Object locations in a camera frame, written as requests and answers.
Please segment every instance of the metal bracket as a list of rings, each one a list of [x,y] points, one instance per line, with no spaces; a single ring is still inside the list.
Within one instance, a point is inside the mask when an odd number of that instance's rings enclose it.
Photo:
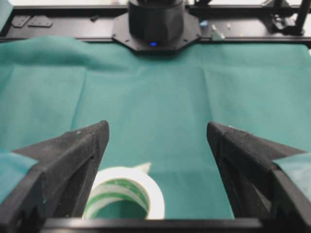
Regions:
[[[14,16],[12,25],[15,28],[22,28],[30,18],[31,16]]]
[[[277,32],[284,34],[302,35],[302,31],[298,31],[296,22],[291,17],[280,17],[279,15],[272,15],[272,23]]]
[[[211,39],[213,41],[225,39],[225,35],[216,28],[215,24],[212,25],[212,37],[211,37]]]
[[[34,16],[28,23],[28,27],[50,28],[52,22],[46,16]]]

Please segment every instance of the blue led light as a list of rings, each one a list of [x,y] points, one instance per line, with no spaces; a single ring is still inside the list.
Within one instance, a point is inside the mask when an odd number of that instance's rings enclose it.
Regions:
[[[157,42],[151,42],[151,43],[150,43],[150,46],[151,46],[151,47],[156,47],[156,46],[157,46]]]

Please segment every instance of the white tape roll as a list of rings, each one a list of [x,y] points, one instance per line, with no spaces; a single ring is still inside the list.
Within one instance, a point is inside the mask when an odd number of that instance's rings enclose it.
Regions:
[[[146,219],[164,218],[164,198],[158,185],[146,173],[129,167],[112,167],[97,173],[84,218],[93,218],[102,208],[120,200],[138,203],[146,210]]]

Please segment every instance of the green tablecloth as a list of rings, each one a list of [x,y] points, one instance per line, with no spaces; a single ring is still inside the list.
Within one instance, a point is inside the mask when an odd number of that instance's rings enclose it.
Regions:
[[[106,119],[101,168],[150,161],[166,218],[232,218],[207,123],[310,150],[310,73],[301,45],[196,44],[145,56],[59,37],[0,44],[0,147]]]

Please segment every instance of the green fabric scrap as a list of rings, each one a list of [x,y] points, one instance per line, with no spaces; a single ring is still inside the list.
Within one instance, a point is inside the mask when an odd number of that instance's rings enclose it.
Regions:
[[[273,161],[311,201],[311,153],[297,154]]]
[[[0,148],[0,204],[36,163],[35,159]]]
[[[8,0],[0,0],[0,32],[3,29],[12,11],[13,6]]]

